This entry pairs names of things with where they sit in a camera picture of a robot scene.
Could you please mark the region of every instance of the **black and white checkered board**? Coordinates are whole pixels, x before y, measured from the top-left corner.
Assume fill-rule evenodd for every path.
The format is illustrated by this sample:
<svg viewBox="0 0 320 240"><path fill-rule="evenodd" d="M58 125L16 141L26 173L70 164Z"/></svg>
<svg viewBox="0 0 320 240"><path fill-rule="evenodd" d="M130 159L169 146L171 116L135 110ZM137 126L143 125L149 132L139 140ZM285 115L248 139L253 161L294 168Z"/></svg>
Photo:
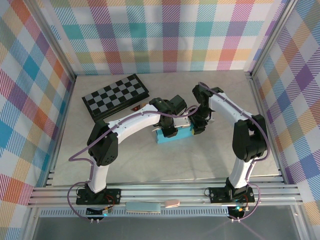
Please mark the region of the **black and white checkered board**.
<svg viewBox="0 0 320 240"><path fill-rule="evenodd" d="M96 122L149 97L136 74L121 79L82 98Z"/></svg>

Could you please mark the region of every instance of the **plaid wallpaper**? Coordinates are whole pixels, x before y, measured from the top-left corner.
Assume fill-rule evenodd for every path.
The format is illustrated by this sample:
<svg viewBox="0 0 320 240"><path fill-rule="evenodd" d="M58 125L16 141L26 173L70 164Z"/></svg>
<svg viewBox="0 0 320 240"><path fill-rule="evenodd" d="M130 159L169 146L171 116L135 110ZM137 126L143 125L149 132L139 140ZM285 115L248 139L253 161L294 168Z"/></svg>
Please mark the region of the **plaid wallpaper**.
<svg viewBox="0 0 320 240"><path fill-rule="evenodd" d="M243 69L274 0L37 2L76 73L124 74Z"/></svg>
<svg viewBox="0 0 320 240"><path fill-rule="evenodd" d="M320 1L300 0L256 76L291 183L320 238Z"/></svg>
<svg viewBox="0 0 320 240"><path fill-rule="evenodd" d="M18 238L71 81L22 0L0 1L0 239Z"/></svg>
<svg viewBox="0 0 320 240"><path fill-rule="evenodd" d="M284 10L287 2L288 2L288 0L281 0L281 3L279 4L279 6L278 6L278 8L277 8L277 10L276 10L271 22L270 22L270 25L267 28L267 30L266 30L263 38L262 38L262 41L260 42L260 45L259 45L257 51L255 52L255 55L253 57L253 61L251 62L250 66L249 66L249 68L247 70L248 72L252 72L252 70L253 70L257 60L259 59L260 54L261 54L262 50L264 49L264 47L265 47L265 45L266 45L266 43L268 41L268 38L269 38L270 34L272 33L272 30L274 29L274 27L275 27L275 25L277 23L277 20L278 20L280 14L282 13L282 11Z"/></svg>

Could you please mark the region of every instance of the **metal bracket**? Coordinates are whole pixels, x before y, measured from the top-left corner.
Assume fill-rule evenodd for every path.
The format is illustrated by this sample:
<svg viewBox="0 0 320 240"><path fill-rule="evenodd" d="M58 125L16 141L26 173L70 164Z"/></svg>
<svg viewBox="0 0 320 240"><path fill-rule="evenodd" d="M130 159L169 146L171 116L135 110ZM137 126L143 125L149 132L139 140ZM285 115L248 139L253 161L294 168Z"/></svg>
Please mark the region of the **metal bracket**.
<svg viewBox="0 0 320 240"><path fill-rule="evenodd" d="M178 128L178 127L186 128L191 125L187 116L174 118L173 123L175 128Z"/></svg>
<svg viewBox="0 0 320 240"><path fill-rule="evenodd" d="M241 195L239 198L234 198L230 200L226 192L226 188L224 187L209 187L209 197L210 203L219 204L219 203L254 203L255 196L253 189L251 187L248 188L247 192Z"/></svg>
<svg viewBox="0 0 320 240"><path fill-rule="evenodd" d="M98 193L91 194L88 189L79 189L75 204L77 205L119 205L121 200L121 189L104 189Z"/></svg>

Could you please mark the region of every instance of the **pink object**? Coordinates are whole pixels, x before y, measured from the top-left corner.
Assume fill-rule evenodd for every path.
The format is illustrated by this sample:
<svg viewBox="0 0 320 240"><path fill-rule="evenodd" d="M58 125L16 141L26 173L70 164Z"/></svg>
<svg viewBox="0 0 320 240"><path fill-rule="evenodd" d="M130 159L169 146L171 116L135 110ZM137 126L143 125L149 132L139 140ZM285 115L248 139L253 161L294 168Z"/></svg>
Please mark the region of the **pink object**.
<svg viewBox="0 0 320 240"><path fill-rule="evenodd" d="M166 208L176 208L180 206L180 201L178 199L168 200L164 202Z"/></svg>

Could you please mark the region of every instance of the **white tabletop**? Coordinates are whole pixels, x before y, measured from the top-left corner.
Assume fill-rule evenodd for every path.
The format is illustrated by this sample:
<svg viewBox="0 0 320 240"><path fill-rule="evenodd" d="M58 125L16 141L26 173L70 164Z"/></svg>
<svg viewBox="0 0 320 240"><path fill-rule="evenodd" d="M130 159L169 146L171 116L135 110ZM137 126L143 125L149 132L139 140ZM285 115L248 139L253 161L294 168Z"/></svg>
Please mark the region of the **white tabletop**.
<svg viewBox="0 0 320 240"><path fill-rule="evenodd" d="M179 94L188 106L197 104L192 89L202 81L211 88L220 87L244 110L258 113L249 83L241 70L137 75L150 95L142 103L157 97L170 100ZM82 97L127 76L78 76L55 167L54 186L71 185L89 178L90 165L87 162L68 162L71 155L87 146L94 127ZM105 122L131 114L130 108L106 118ZM109 167L107 183L228 177L235 162L232 150L233 127L217 112L213 113L213 117L214 123L208 125L202 134L168 143L156 143L156 133L152 132L152 126L129 136L119 145L118 157ZM89 154L85 152L81 156L89 157ZM266 161L257 163L252 173L273 174L278 174L278 170L272 155Z"/></svg>

